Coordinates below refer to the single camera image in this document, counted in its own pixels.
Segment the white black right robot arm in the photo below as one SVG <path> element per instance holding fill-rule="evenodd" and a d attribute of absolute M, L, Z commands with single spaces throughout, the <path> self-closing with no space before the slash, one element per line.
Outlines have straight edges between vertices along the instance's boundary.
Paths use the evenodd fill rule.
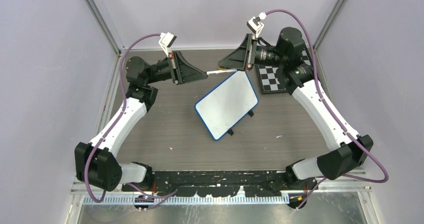
<path fill-rule="evenodd" d="M 347 174 L 365 162 L 365 152 L 374 145 L 369 135 L 360 135 L 349 126 L 327 99 L 321 83 L 314 78 L 312 65 L 303 60 L 305 50 L 301 31 L 285 27 L 275 45 L 259 45 L 252 34 L 247 34 L 238 48 L 218 62 L 221 69 L 239 71 L 249 71 L 255 65 L 276 68 L 278 82 L 302 105 L 324 137 L 328 153 L 285 168 L 285 182 L 291 189 L 299 189 L 308 178 L 335 180 Z"/>

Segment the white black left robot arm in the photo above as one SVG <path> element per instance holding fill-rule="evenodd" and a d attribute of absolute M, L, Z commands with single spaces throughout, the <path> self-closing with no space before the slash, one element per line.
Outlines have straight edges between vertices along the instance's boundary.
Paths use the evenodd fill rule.
<path fill-rule="evenodd" d="M 139 56 L 125 63 L 126 91 L 120 109 L 89 143 L 74 149 L 76 178 L 111 192 L 120 184 L 134 183 L 141 191 L 153 186 L 152 168 L 140 162 L 118 163 L 118 151 L 135 124 L 156 101 L 158 89 L 151 84 L 171 80 L 176 85 L 205 80 L 205 71 L 187 62 L 180 51 L 173 51 L 155 64 Z"/>

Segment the white black marker pen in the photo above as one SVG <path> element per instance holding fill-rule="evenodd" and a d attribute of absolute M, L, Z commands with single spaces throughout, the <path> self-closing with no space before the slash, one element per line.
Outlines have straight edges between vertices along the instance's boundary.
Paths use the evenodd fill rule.
<path fill-rule="evenodd" d="M 237 72 L 238 70 L 235 68 L 232 69 L 219 69 L 219 70 L 212 70 L 212 71 L 207 71 L 206 74 L 208 76 L 210 75 L 215 75 L 215 74 L 225 74 L 225 73 L 234 73 Z"/>

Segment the blue framed whiteboard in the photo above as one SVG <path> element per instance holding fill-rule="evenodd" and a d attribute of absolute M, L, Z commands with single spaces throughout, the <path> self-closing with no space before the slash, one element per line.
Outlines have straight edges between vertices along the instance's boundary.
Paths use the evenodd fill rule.
<path fill-rule="evenodd" d="M 245 116 L 253 116 L 259 99 L 252 81 L 244 71 L 236 71 L 205 96 L 194 110 L 215 141 L 234 134 L 233 127 Z"/>

